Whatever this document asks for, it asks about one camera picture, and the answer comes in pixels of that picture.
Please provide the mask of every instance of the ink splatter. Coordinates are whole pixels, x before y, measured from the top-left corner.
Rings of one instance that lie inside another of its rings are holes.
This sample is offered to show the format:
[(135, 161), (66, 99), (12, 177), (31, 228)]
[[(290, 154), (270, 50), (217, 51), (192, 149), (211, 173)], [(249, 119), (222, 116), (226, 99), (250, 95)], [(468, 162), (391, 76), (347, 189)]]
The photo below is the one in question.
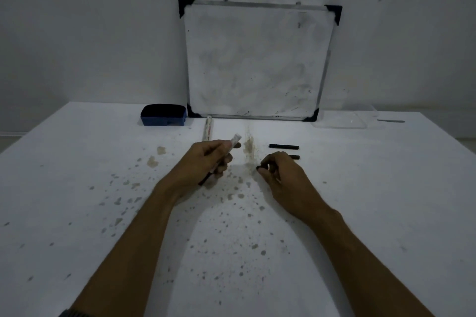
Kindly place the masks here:
[(147, 165), (151, 168), (155, 168), (158, 166), (158, 162), (155, 161), (154, 156), (150, 156), (149, 160), (147, 161)]

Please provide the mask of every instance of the black corner bracket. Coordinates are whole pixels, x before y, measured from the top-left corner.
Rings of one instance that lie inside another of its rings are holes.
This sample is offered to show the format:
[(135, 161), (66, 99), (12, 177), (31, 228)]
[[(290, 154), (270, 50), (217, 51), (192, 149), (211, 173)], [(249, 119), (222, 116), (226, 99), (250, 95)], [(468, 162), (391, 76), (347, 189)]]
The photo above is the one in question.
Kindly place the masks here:
[(180, 15), (180, 18), (185, 14), (185, 7), (188, 5), (192, 5), (195, 0), (178, 0), (178, 14)]
[(315, 122), (315, 121), (318, 120), (318, 114), (319, 114), (319, 108), (314, 111), (314, 114), (312, 115), (312, 117), (304, 118), (302, 121), (303, 122)]
[(195, 112), (192, 110), (192, 107), (190, 107), (190, 104), (187, 104), (187, 116), (188, 116), (189, 118), (203, 118), (200, 114), (195, 113)]
[(334, 14), (335, 14), (334, 21), (336, 22), (337, 25), (339, 25), (340, 15), (342, 14), (342, 6), (341, 5), (327, 5), (327, 4), (325, 4), (325, 7), (330, 12), (334, 12)]

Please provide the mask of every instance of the blue eraser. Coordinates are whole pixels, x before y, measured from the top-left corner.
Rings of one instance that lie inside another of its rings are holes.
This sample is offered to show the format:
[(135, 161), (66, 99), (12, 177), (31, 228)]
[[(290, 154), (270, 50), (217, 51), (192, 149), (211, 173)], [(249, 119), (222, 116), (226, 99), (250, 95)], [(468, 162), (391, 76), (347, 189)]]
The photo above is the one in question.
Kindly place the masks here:
[(149, 104), (140, 112), (144, 125), (178, 125), (184, 126), (187, 109), (177, 104)]

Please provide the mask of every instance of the whiteboard frame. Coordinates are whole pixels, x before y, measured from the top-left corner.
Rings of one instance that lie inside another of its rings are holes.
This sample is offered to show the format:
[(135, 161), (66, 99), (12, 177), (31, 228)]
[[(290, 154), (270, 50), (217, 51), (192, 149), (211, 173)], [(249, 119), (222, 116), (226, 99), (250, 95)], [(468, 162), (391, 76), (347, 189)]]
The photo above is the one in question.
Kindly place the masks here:
[[(328, 11), (329, 8), (324, 5), (301, 5), (300, 3), (296, 4), (274, 4), (274, 3), (261, 3), (261, 2), (241, 2), (241, 1), (214, 1), (214, 0), (191, 0), (191, 4), (184, 7), (184, 12), (187, 7), (193, 5), (216, 5), (216, 6), (237, 6), (237, 7), (248, 7), (248, 8), (270, 8), (270, 9), (293, 9), (293, 10), (306, 10), (306, 11)], [(188, 54), (187, 54), (187, 116), (189, 118), (206, 118), (210, 115), (213, 118), (226, 118), (226, 119), (254, 119), (254, 120), (283, 120), (283, 121), (303, 121), (303, 122), (315, 122), (319, 112), (319, 104), (322, 96), (322, 91), (324, 89), (324, 82), (326, 79), (327, 67), (329, 65), (329, 59), (331, 55), (330, 45), (332, 43), (332, 37), (334, 35), (334, 29), (336, 23), (332, 27), (331, 36), (329, 40), (329, 48), (327, 49), (327, 55), (324, 62), (324, 68), (322, 71), (321, 82), (318, 89), (318, 98), (316, 102), (315, 112), (313, 116), (310, 117), (289, 117), (289, 116), (255, 116), (255, 115), (225, 115), (225, 114), (198, 114), (193, 112), (193, 106), (190, 104), (190, 87), (189, 87), (189, 70), (188, 70)]]

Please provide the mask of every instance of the hand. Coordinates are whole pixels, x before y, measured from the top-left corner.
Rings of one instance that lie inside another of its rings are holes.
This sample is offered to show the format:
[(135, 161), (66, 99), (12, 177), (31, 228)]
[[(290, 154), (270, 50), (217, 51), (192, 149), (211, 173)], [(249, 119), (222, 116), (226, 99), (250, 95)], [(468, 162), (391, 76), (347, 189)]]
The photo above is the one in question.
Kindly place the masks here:
[(228, 153), (231, 148), (229, 140), (211, 140), (193, 143), (187, 153), (176, 164), (163, 181), (170, 190), (179, 194), (187, 193), (196, 188), (208, 172), (219, 162), (214, 172), (216, 178), (223, 176), (227, 164), (233, 159)]
[(269, 154), (256, 169), (270, 186), (274, 199), (306, 224), (328, 208), (304, 170), (287, 153)]

